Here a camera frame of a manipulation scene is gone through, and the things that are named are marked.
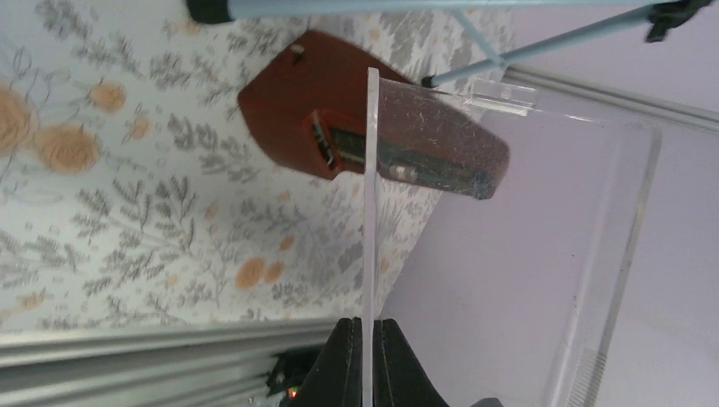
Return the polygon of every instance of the wall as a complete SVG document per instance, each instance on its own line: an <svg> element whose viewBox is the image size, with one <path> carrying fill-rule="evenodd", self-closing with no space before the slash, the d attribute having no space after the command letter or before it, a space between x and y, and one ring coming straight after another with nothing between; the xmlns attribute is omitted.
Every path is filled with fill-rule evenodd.
<svg viewBox="0 0 719 407"><path fill-rule="evenodd" d="M510 46L507 11L474 17ZM361 176L280 167L237 108L309 27L416 80L482 58L440 11L200 26L178 0L0 0L0 332L353 315ZM415 211L387 213L384 287L438 200L393 194Z"/></svg>
<svg viewBox="0 0 719 407"><path fill-rule="evenodd" d="M619 14L628 8L518 8L518 46ZM662 43L646 44L648 26L565 48L525 64L606 86L719 111L719 82L712 66L719 39L719 7L702 10Z"/></svg>
<svg viewBox="0 0 719 407"><path fill-rule="evenodd" d="M552 92L543 93L540 108L637 119ZM513 140L522 130L519 120L483 123ZM602 406L703 406L719 399L712 384L719 381L719 138L665 129ZM595 183L587 176L596 156L566 167L563 152L577 144L558 144L562 137L546 126L534 130L512 144L510 172L492 200L474 204L443 195L383 311L397 319L453 406L491 395L504 396L509 407L539 406L529 400L544 385L542 369L553 351L545 343L558 339L552 335L566 315L553 310L571 307L567 290L592 230L582 214L596 208L596 192L586 189ZM591 138L572 136L580 143ZM542 156L553 149L551 160ZM559 176L553 183L534 174L554 166L570 170L552 173ZM583 204L584 211L574 210Z"/></svg>

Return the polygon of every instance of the black rubber foot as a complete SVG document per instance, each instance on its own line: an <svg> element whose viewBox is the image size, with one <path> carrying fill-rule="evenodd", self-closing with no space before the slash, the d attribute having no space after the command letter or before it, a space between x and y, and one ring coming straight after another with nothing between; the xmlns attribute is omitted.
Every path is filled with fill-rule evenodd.
<svg viewBox="0 0 719 407"><path fill-rule="evenodd" d="M432 79L434 79L434 76L425 76L424 78L422 78L422 87L426 87L429 89L433 89L434 87L436 87L432 84Z"/></svg>
<svg viewBox="0 0 719 407"><path fill-rule="evenodd" d="M395 320L375 321L375 407L449 407L437 393Z"/></svg>
<svg viewBox="0 0 719 407"><path fill-rule="evenodd" d="M215 25L234 21L227 0L185 0L190 17L199 24Z"/></svg>
<svg viewBox="0 0 719 407"><path fill-rule="evenodd" d="M503 407L503 405L499 402L499 399L484 399L479 400L472 407Z"/></svg>
<svg viewBox="0 0 719 407"><path fill-rule="evenodd" d="M339 320L289 407L362 405L362 321Z"/></svg>

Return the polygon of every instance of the light blue pole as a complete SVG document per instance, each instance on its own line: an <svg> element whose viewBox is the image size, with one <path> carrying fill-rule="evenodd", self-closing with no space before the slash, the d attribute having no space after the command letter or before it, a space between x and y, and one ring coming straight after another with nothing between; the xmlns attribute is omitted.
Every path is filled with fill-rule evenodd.
<svg viewBox="0 0 719 407"><path fill-rule="evenodd" d="M639 5L660 0L227 0L235 20L258 17L287 17L314 14L341 14L411 11L428 8L468 9L516 6Z"/></svg>
<svg viewBox="0 0 719 407"><path fill-rule="evenodd" d="M503 67L507 65L507 62L499 56L497 51L494 51L492 44L487 41L487 38L485 38L484 35L474 26L474 24L472 24L470 19L467 18L464 11L452 10L452 15L457 22L462 25L462 28L465 29L466 35L470 36L470 38L477 43L479 48L484 51L484 54L487 55L487 59L491 59L496 66Z"/></svg>
<svg viewBox="0 0 719 407"><path fill-rule="evenodd" d="M569 31L558 36L553 36L552 38L548 38L544 41L535 42L531 45L527 45L526 47L509 51L508 53L503 53L502 55L499 55L499 57L504 60L505 64L513 64L515 62L537 56L541 53L548 53L559 48L593 40L595 38L606 36L628 28L633 28L638 25L648 24L649 21L647 18L649 17L651 10L652 6L637 8L624 14L611 17L607 20L586 25L574 31ZM499 66L500 64L497 64L497 62L495 62L492 58L489 58L467 65L464 68L452 70L445 74L427 77L422 81L422 84L428 87L435 87L445 82L457 81L458 79L466 78L467 76L475 75L486 70L495 69Z"/></svg>

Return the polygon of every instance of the metal rod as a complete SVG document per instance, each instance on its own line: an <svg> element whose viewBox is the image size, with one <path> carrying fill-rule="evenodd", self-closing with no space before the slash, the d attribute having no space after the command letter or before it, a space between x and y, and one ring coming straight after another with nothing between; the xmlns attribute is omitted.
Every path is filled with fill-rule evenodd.
<svg viewBox="0 0 719 407"><path fill-rule="evenodd" d="M607 315L605 329L602 333L602 340L599 343L598 354L599 357L603 360L606 360L606 357L609 354L611 339L614 336L614 330L616 328L616 320L619 318L621 301L624 298L624 291L627 289L627 281L629 279L630 269L632 268L634 252L637 250L639 231L641 230L642 222L644 221L644 210L646 209L647 201L649 201L649 193L651 192L652 182L654 181L656 165L659 162L661 140L661 130L655 129L654 135L652 136L651 150L649 151L649 163L647 164L647 168L644 172L644 181L642 182L642 189L639 192L639 200L637 203L636 212L634 213L632 229L629 232L627 246L624 250L624 257L621 259L621 270L619 272L618 278L616 279L614 293L611 298L609 314ZM601 386L604 371L605 367L603 365L595 365L592 376L589 379L589 388L599 388ZM584 400L584 405L594 405L597 401L596 397L597 393L590 393L588 395L588 398Z"/></svg>
<svg viewBox="0 0 719 407"><path fill-rule="evenodd" d="M460 25L465 29L465 33L470 36L472 40L482 49L487 59L492 60L497 66L505 67L507 62L499 56L497 51L494 51L492 44L487 41L487 38L471 23L467 18L464 11L452 10L452 15Z"/></svg>
<svg viewBox="0 0 719 407"><path fill-rule="evenodd" d="M650 98L638 93L537 70L525 65L511 65L504 74L504 78L530 83L534 86L569 93L641 114L648 114L663 120L719 133L719 112L711 112L659 98Z"/></svg>
<svg viewBox="0 0 719 407"><path fill-rule="evenodd" d="M607 36L618 31L626 30L647 23L647 18L654 6L644 6L601 20L591 25L586 25L576 30L553 36L546 40L535 42L526 47L518 48L508 53L503 53L500 57L507 63L513 64L540 55L555 51L563 47L577 45L582 42L593 40L601 36ZM441 85L445 82L457 81L467 76L475 75L486 70L492 70L499 66L491 59L485 59L474 64L469 64L464 68L451 70L450 72L435 75L429 83L432 87Z"/></svg>
<svg viewBox="0 0 719 407"><path fill-rule="evenodd" d="M468 9L516 6L641 5L656 0L227 0L235 20L313 14L411 11L428 8Z"/></svg>
<svg viewBox="0 0 719 407"><path fill-rule="evenodd" d="M0 368L207 343L219 345L256 338L316 339L318 334L329 337L336 324L337 320L323 319L122 330L22 332L0 337Z"/></svg>

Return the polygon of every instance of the gray leaf pattern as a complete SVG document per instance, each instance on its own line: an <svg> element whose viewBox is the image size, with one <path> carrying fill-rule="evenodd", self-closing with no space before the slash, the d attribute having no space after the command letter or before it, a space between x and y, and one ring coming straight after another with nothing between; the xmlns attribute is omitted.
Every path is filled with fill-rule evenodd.
<svg viewBox="0 0 719 407"><path fill-rule="evenodd" d="M113 7L3 5L24 23L0 27L0 103L12 108L0 125L17 120L0 133L0 331L356 314L361 177L272 163L237 93L309 28L414 80L482 53L440 11L202 27L182 2ZM471 17L511 48L509 12ZM380 305L439 197L382 193Z"/></svg>

